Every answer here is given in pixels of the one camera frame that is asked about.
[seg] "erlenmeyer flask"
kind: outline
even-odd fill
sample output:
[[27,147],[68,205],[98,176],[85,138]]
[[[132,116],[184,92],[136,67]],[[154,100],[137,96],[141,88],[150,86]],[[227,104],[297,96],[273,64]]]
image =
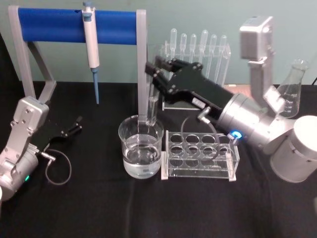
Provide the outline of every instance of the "erlenmeyer flask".
[[292,118],[298,113],[302,79],[307,69],[307,61],[302,59],[294,60],[287,78],[277,88],[281,96],[285,99],[284,111],[280,114],[286,118]]

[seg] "beaker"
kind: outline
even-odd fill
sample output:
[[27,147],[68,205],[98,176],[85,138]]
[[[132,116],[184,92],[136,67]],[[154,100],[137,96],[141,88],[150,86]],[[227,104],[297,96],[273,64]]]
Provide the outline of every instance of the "beaker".
[[292,118],[298,113],[302,79],[307,69],[307,61],[302,59],[294,60],[287,78],[277,88],[281,97],[285,99],[284,110],[280,113],[285,118]]
[[136,179],[147,179],[157,173],[161,164],[164,129],[159,121],[148,123],[145,116],[135,115],[119,126],[123,165]]

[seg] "black tablecloth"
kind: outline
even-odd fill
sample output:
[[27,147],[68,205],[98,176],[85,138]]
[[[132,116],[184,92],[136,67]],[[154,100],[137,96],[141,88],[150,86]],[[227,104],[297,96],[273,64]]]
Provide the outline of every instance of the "black tablecloth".
[[[0,148],[21,97],[21,85],[0,90]],[[71,159],[72,178],[64,186],[49,184],[47,161],[40,158],[30,179],[2,204],[0,238],[317,237],[317,173],[299,184],[282,181],[267,156],[243,143],[236,182],[161,181],[159,173],[147,180],[131,178],[123,167],[117,129],[136,114],[135,97],[134,84],[101,83],[97,107],[92,83],[58,83],[47,122],[34,140],[46,141],[82,116],[82,133],[62,148]],[[303,86],[299,116],[317,115],[316,103],[317,87]],[[165,129],[179,131],[186,116],[165,111],[158,117]],[[208,128],[190,119],[185,130]],[[53,170],[60,176],[67,172],[58,164]]]

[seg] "gray wall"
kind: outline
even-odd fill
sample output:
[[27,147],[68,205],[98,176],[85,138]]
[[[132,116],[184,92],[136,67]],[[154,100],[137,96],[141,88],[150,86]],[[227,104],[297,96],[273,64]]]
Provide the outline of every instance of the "gray wall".
[[[231,61],[226,83],[248,83],[247,62],[239,56],[239,27],[253,15],[274,16],[274,83],[286,77],[293,59],[314,58],[317,47],[316,0],[94,0],[97,9],[135,11],[146,9],[148,43],[162,44],[169,39],[171,28],[178,34],[196,33],[203,29],[210,34],[225,34],[231,45]],[[82,7],[81,0],[1,0],[0,31],[8,47],[15,68],[17,60],[9,27],[7,6],[72,8]],[[88,68],[85,44],[40,43],[57,81],[92,81]],[[134,46],[100,45],[100,81],[136,82],[136,48]],[[32,60],[34,80],[42,80]],[[312,67],[303,83],[311,83],[317,76]]]

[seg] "blue led light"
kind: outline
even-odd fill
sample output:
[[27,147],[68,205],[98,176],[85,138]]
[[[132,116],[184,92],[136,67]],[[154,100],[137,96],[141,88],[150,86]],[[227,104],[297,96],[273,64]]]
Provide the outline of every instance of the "blue led light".
[[240,132],[236,131],[236,130],[233,131],[233,132],[231,133],[231,135],[234,136],[234,137],[236,137],[236,138],[238,138],[238,139],[242,138],[242,134],[241,134]]

